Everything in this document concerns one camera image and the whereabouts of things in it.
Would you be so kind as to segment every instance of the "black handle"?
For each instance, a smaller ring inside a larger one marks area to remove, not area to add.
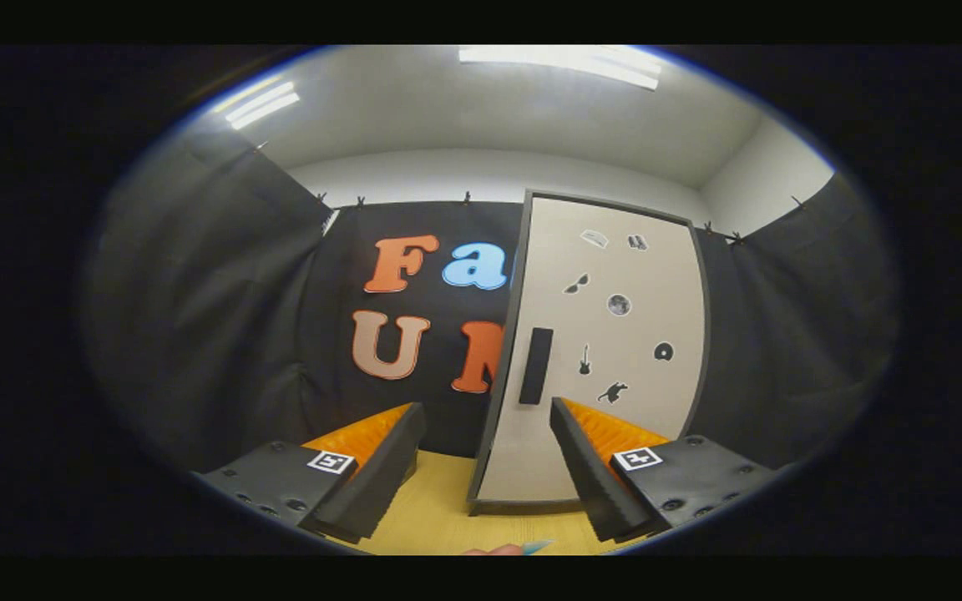
[[[524,406],[541,404],[544,391],[544,378],[547,376],[547,361],[551,355],[551,335],[554,332],[543,327],[535,327],[529,340],[529,355],[526,357],[526,374],[522,379],[522,393],[519,403]]]

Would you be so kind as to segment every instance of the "orange letter f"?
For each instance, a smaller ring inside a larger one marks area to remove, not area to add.
[[[408,283],[400,277],[400,270],[406,270],[408,276],[413,276],[421,269],[421,250],[433,252],[440,247],[434,235],[414,237],[393,237],[393,239],[379,240],[377,247],[377,268],[373,271],[373,279],[366,282],[363,289],[367,292],[400,292],[406,289]],[[412,248],[407,254],[404,251]]]

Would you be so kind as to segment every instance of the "fluorescent ceiling light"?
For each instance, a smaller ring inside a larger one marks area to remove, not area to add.
[[[274,100],[274,102],[264,105],[257,110],[253,110],[251,113],[244,114],[243,117],[235,121],[230,121],[230,124],[232,124],[233,129],[243,129],[243,127],[251,125],[251,123],[254,123],[257,119],[262,119],[265,115],[272,113],[272,111],[282,109],[297,102],[299,102],[299,95],[293,92],[287,96],[281,96],[281,98]]]
[[[259,108],[260,106],[271,102],[271,100],[274,100],[275,98],[279,98],[279,96],[283,96],[284,94],[289,93],[291,91],[291,88],[294,87],[294,85],[295,84],[291,83],[291,81],[289,81],[289,83],[280,84],[278,85],[278,87],[273,88],[271,91],[268,91],[265,94],[262,94],[261,96],[259,96],[259,98],[248,100],[247,103],[244,103],[244,105],[237,108],[237,110],[234,110],[232,111],[232,113],[225,115],[225,118],[229,119],[230,122],[236,121],[237,119],[244,117],[244,115],[250,113],[252,110],[255,110],[256,108]]]
[[[247,96],[251,96],[253,93],[259,90],[268,88],[270,87],[270,85],[274,83],[278,83],[278,81],[282,79],[283,79],[283,76],[278,75],[275,77],[271,77],[270,79],[265,79],[263,81],[260,81],[255,85],[251,85],[250,88],[246,88],[246,90],[244,90],[243,92],[239,92],[238,94],[233,94],[232,96],[227,98],[224,103],[221,103],[218,106],[214,107],[214,113],[221,113],[221,111],[224,111],[226,108],[229,108],[230,106],[240,102],[240,100],[247,98]]]
[[[569,68],[652,91],[660,84],[660,60],[631,46],[459,46],[458,60]]]

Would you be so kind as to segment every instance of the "blue object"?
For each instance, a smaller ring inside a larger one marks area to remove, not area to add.
[[[539,540],[537,541],[537,543],[523,544],[522,549],[523,551],[526,552],[526,555],[532,555],[534,553],[537,553],[539,550],[541,550],[541,548],[547,547],[547,545],[550,545],[551,543],[554,543],[554,539]]]
[[[450,285],[476,285],[481,290],[496,290],[507,284],[504,276],[504,260],[507,254],[496,244],[464,244],[451,251],[457,261],[443,269],[443,281]]]

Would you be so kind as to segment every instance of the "white wall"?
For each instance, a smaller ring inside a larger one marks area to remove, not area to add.
[[[711,227],[749,235],[797,208],[831,179],[833,167],[789,129],[764,117],[740,151],[701,188]]]
[[[328,160],[290,169],[289,174],[326,205],[462,200],[523,202],[526,188],[580,194],[627,205],[648,206],[687,218],[711,219],[697,190],[606,164],[523,152],[432,149]]]

